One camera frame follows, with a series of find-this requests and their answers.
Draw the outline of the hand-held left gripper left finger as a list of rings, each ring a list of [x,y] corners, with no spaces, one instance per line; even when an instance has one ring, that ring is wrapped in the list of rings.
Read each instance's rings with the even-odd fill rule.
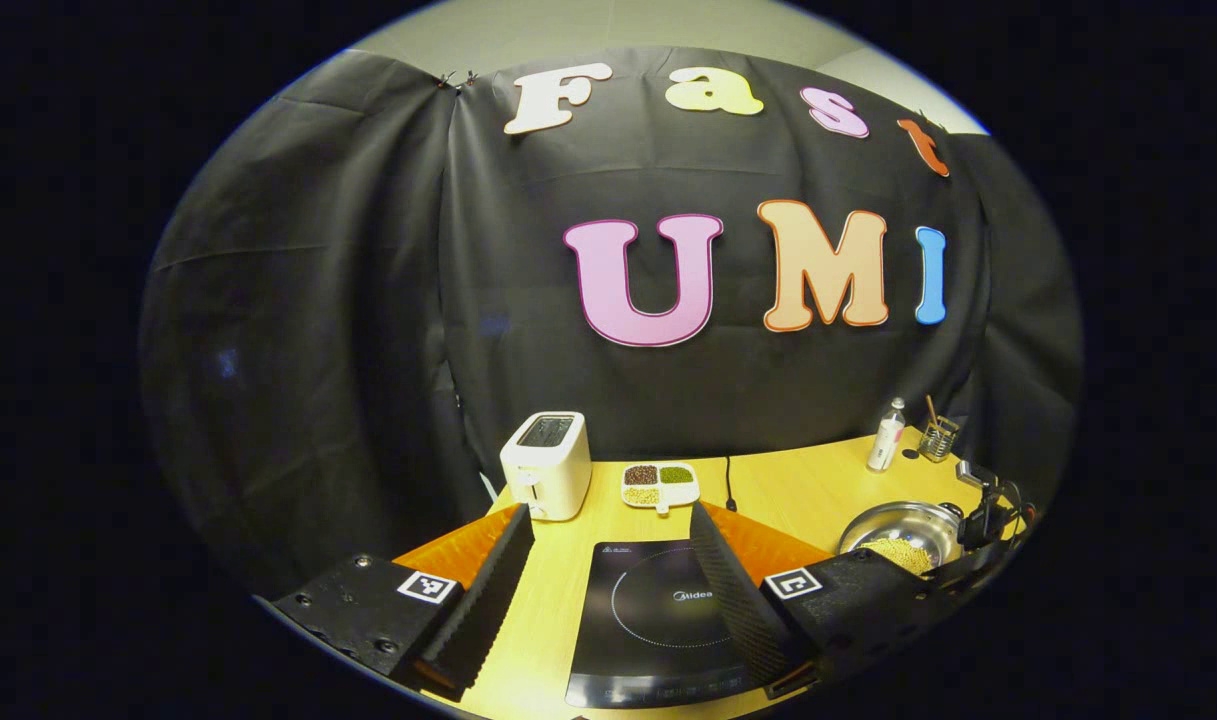
[[[271,604],[369,671],[461,701],[506,619],[532,542],[529,506],[512,504],[397,559],[357,553]]]

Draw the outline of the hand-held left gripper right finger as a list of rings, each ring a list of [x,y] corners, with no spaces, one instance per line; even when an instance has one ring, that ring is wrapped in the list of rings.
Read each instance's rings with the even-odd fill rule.
[[[887,659],[968,597],[870,550],[806,566],[800,539],[703,501],[690,539],[751,684],[772,701]]]

